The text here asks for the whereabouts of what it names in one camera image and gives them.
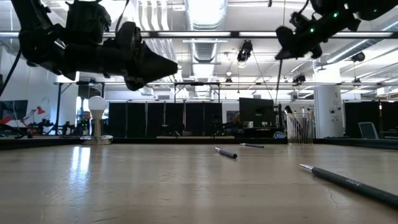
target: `air duct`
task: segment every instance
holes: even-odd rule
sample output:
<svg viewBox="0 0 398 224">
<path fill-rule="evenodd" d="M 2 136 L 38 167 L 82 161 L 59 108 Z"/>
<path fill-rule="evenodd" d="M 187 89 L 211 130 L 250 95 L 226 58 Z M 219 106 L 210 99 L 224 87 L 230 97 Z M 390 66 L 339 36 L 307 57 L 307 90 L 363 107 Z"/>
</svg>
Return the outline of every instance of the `air duct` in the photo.
<svg viewBox="0 0 398 224">
<path fill-rule="evenodd" d="M 185 0 L 185 13 L 190 30 L 223 30 L 226 16 L 227 0 Z M 192 62 L 211 63 L 216 59 L 218 44 L 193 43 Z M 214 65 L 192 65 L 193 75 L 198 78 L 210 78 Z M 207 93 L 198 92 L 199 96 Z"/>
<path fill-rule="evenodd" d="M 398 16 L 394 16 L 388 22 L 379 26 L 378 29 L 381 31 L 396 32 L 398 31 Z M 344 46 L 343 48 L 337 50 L 336 52 L 328 56 L 327 63 L 337 63 L 348 57 L 356 55 L 361 51 L 372 47 L 373 45 L 383 41 L 383 39 L 367 39 L 367 40 L 355 40 Z"/>
</svg>

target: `exposed ceiling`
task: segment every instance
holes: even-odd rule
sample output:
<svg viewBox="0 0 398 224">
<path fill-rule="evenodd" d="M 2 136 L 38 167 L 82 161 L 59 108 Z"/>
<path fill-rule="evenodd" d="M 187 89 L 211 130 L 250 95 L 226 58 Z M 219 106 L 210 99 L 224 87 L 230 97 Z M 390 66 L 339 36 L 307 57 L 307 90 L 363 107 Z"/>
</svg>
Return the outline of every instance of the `exposed ceiling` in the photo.
<svg viewBox="0 0 398 224">
<path fill-rule="evenodd" d="M 65 25 L 67 17 L 66 7 L 64 1 L 42 1 L 52 9 L 50 18 L 54 23 Z M 108 12 L 113 17 L 118 17 L 122 12 L 125 0 L 107 1 L 103 0 Z M 267 1 L 259 0 L 230 0 L 228 1 L 228 8 L 226 11 L 225 30 L 263 30 L 274 31 L 282 24 L 292 27 L 289 24 L 291 13 L 298 11 L 304 5 L 305 0 L 273 0 L 271 8 L 267 7 Z M 168 23 L 170 30 L 187 30 L 187 20 L 185 13 L 184 0 L 169 0 L 168 5 Z M 303 12 L 306 16 L 311 16 L 313 10 L 310 6 Z M 360 31 L 375 31 L 382 30 L 383 25 L 387 22 L 398 21 L 398 8 L 394 8 L 385 15 L 374 21 L 363 21 L 359 27 Z M 0 30 L 19 30 L 19 21 L 15 12 L 13 11 L 10 1 L 0 0 Z M 190 44 L 183 43 L 184 39 L 173 39 L 172 46 L 174 48 L 175 56 L 178 64 L 182 69 L 182 78 L 189 79 L 192 77 L 192 56 L 190 52 Z M 279 51 L 280 44 L 277 39 L 251 39 L 254 47 L 255 57 L 248 60 L 245 68 L 238 69 L 238 64 L 235 60 L 236 52 L 239 50 L 243 40 L 242 39 L 227 39 L 225 43 L 218 44 L 218 51 L 216 57 L 215 69 L 213 76 L 208 81 L 224 82 L 227 77 L 226 73 L 231 72 L 234 82 L 260 82 L 262 81 L 261 74 L 265 80 L 269 82 L 276 82 L 279 66 L 278 62 L 274 60 L 274 55 Z M 353 40 L 348 39 L 333 39 L 326 44 L 321 44 L 323 53 L 325 55 L 332 54 L 340 48 L 350 44 Z M 364 50 L 366 60 L 364 62 L 356 63 L 353 66 L 352 62 L 340 62 L 337 66 L 341 67 L 340 73 L 342 81 L 348 82 L 354 77 L 361 77 L 366 82 L 382 82 L 387 80 L 392 82 L 398 78 L 397 58 L 398 40 L 383 40 L 380 43 Z M 282 67 L 282 77 L 291 81 L 294 75 L 299 72 L 307 76 L 307 81 L 312 80 L 313 66 L 310 58 L 301 58 L 298 60 L 285 60 Z M 255 88 L 255 86 L 241 86 L 243 88 Z M 115 90 L 124 90 L 124 86 L 114 86 Z M 376 87 L 370 86 L 365 89 L 373 90 Z"/>
</svg>

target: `white column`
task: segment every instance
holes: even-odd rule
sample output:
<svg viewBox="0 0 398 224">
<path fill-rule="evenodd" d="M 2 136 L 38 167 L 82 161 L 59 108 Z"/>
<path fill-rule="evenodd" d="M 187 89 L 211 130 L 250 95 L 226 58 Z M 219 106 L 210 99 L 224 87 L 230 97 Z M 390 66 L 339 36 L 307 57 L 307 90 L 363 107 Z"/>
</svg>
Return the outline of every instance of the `white column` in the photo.
<svg viewBox="0 0 398 224">
<path fill-rule="evenodd" d="M 343 106 L 340 86 L 316 86 L 314 98 L 317 138 L 343 137 Z"/>
</svg>

